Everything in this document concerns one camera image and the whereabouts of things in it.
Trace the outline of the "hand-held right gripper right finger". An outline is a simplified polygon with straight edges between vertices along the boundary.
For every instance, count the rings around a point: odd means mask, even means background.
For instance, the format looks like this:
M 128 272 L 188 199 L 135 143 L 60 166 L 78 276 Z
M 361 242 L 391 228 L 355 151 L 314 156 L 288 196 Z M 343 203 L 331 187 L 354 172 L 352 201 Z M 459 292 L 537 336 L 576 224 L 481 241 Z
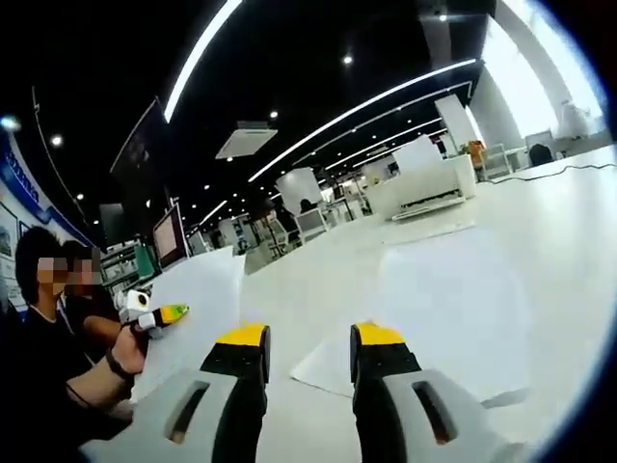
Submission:
M 350 376 L 364 462 L 524 460 L 524 445 L 491 429 L 485 407 L 464 388 L 421 368 L 393 329 L 352 325 Z

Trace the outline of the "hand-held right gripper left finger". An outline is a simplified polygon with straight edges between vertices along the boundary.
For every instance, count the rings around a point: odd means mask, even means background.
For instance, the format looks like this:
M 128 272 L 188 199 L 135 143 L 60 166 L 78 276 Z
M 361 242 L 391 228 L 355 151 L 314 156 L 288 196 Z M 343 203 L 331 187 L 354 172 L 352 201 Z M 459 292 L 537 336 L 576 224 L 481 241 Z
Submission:
M 270 328 L 220 337 L 198 369 L 181 370 L 139 402 L 103 444 L 105 462 L 254 462 L 267 410 Z

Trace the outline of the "person's left hand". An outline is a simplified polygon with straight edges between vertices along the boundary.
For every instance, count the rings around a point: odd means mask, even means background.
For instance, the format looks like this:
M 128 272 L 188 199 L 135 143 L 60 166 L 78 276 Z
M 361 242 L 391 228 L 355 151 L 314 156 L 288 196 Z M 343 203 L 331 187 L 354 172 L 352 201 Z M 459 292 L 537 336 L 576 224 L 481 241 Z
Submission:
M 110 350 L 109 365 L 112 371 L 128 379 L 143 371 L 146 354 L 143 332 L 136 325 L 126 325 Z

